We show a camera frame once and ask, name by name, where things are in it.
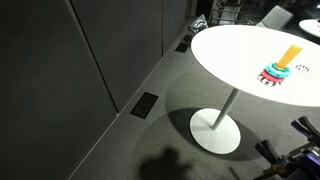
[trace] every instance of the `dark wall panel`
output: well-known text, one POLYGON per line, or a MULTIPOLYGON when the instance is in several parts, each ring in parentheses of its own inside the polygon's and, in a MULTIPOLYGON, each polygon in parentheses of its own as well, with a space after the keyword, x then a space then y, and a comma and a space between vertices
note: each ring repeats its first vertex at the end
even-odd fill
POLYGON ((66 179, 115 111, 63 0, 0 12, 0 179, 66 179))
POLYGON ((72 0, 119 110, 161 59, 161 0, 72 0))
POLYGON ((169 50, 180 35, 185 20, 187 0, 163 0, 163 51, 169 50))

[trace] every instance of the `blue object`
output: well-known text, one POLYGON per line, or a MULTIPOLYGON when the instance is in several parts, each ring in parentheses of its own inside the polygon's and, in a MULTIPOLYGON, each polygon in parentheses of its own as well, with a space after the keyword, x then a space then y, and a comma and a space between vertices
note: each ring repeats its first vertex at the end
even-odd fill
POLYGON ((288 76, 290 75, 290 73, 291 73, 290 70, 285 71, 285 72, 279 71, 279 70, 275 69, 274 67, 272 67, 272 64, 269 64, 269 65, 266 67, 266 71, 267 71, 270 75, 272 75, 272 76, 274 76, 274 77, 277 77, 277 78, 286 78, 286 77, 288 77, 288 76))

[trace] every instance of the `carpet floor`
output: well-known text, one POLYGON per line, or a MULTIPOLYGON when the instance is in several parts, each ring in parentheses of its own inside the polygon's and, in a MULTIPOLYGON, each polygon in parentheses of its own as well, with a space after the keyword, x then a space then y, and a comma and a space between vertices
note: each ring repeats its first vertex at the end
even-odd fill
POLYGON ((187 33, 185 29, 72 180, 249 180, 269 168, 254 148, 257 142, 269 139, 279 154, 287 154, 308 142, 290 126, 292 120, 307 116, 320 129, 319 108, 241 92, 229 112, 240 129, 240 146, 226 155, 201 148, 190 134, 191 116, 202 108, 221 110, 232 87, 204 70, 190 48, 174 51, 187 33), (144 92, 159 96, 146 119, 130 114, 144 92))

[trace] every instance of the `table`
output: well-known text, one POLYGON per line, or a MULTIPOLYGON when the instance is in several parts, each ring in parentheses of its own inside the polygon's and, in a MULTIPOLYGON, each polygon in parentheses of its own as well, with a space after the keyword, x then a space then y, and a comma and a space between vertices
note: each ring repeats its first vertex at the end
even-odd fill
POLYGON ((198 33, 191 49, 209 73, 234 87, 221 111, 201 109, 191 118, 192 136, 210 152, 227 154, 239 146, 240 130, 227 113, 241 91, 279 103, 320 106, 320 46, 315 43, 267 28, 224 25, 198 33), (280 86, 262 84, 258 75, 292 44, 304 47, 288 65, 292 74, 280 86))
POLYGON ((318 21, 317 19, 303 20, 303 21, 300 21, 299 27, 303 31, 320 38, 320 23, 318 23, 317 21, 318 21))

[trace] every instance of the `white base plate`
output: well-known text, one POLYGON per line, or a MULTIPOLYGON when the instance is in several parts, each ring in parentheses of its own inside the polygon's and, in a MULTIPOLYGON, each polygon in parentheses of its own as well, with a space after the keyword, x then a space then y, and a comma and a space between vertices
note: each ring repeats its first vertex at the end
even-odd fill
POLYGON ((213 130, 211 127, 219 113, 219 110, 210 108, 197 111, 191 117, 190 130, 197 143, 206 150, 227 154, 239 146, 241 135, 237 124, 228 115, 213 130))

